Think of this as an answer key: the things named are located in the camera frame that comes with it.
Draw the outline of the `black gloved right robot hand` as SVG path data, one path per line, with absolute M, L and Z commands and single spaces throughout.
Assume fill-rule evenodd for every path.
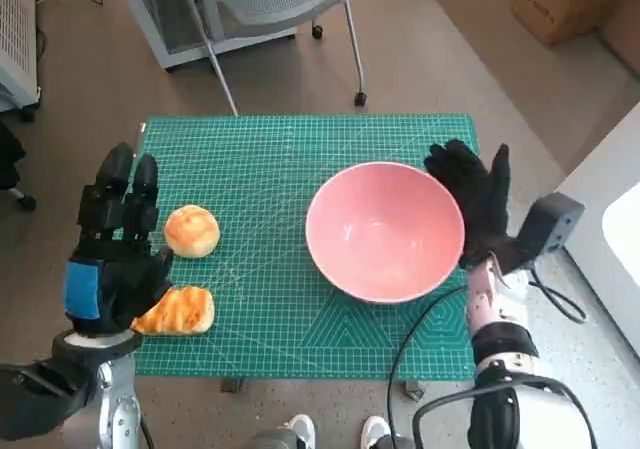
M 502 273 L 521 264 L 516 240 L 507 234 L 511 183 L 509 147 L 501 144 L 490 168 L 462 141 L 433 144 L 424 159 L 426 171 L 454 197 L 463 217 L 465 241 L 459 265 L 470 271 L 497 259 Z

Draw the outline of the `black left robot hand, blue tape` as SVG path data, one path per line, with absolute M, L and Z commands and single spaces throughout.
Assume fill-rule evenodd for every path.
M 158 167 L 150 154 L 134 159 L 121 142 L 103 160 L 95 182 L 83 188 L 78 243 L 69 258 L 64 310 L 85 337 L 119 334 L 170 288 L 173 251 L 154 253 L 149 234 L 159 210 Z

